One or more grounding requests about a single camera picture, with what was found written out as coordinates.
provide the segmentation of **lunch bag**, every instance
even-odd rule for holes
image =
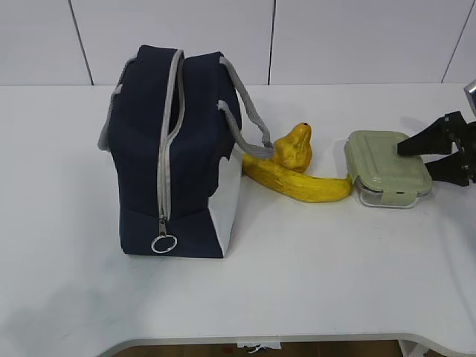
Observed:
[[[263,147],[241,135],[237,91]],[[274,151],[223,54],[184,58],[147,45],[124,67],[98,146],[118,173],[124,253],[206,258],[227,251],[242,152],[270,158]]]

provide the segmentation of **food container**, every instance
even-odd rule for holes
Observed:
[[[353,132],[345,144],[347,169],[360,202],[370,207],[411,208],[431,191],[431,177],[419,156],[402,157],[401,132]]]

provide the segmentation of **zipper pull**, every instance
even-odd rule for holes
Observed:
[[[151,245],[150,245],[150,248],[152,249],[152,251],[154,253],[157,253],[157,254],[163,254],[163,253],[168,253],[169,251],[171,251],[172,249],[174,249],[177,245],[177,237],[176,236],[173,236],[173,235],[170,235],[170,234],[167,234],[167,218],[165,218],[165,216],[161,216],[159,219],[158,219],[158,236],[152,241]],[[163,251],[159,251],[155,248],[155,244],[161,240],[161,239],[173,239],[173,242],[172,242],[172,245],[163,250]]]
[[[161,216],[161,218],[158,221],[158,235],[165,237],[167,235],[167,219],[165,216]]]

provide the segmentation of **floor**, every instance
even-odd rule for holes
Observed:
[[[268,357],[402,357],[397,341],[302,342],[282,344],[281,350],[259,352]],[[227,357],[249,356],[233,344],[142,346],[124,350],[115,357]],[[441,357],[430,351],[426,357]]]

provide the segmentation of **pear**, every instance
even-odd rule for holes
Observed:
[[[308,123],[299,123],[288,135],[274,142],[271,160],[296,173],[304,173],[312,159],[311,134]]]

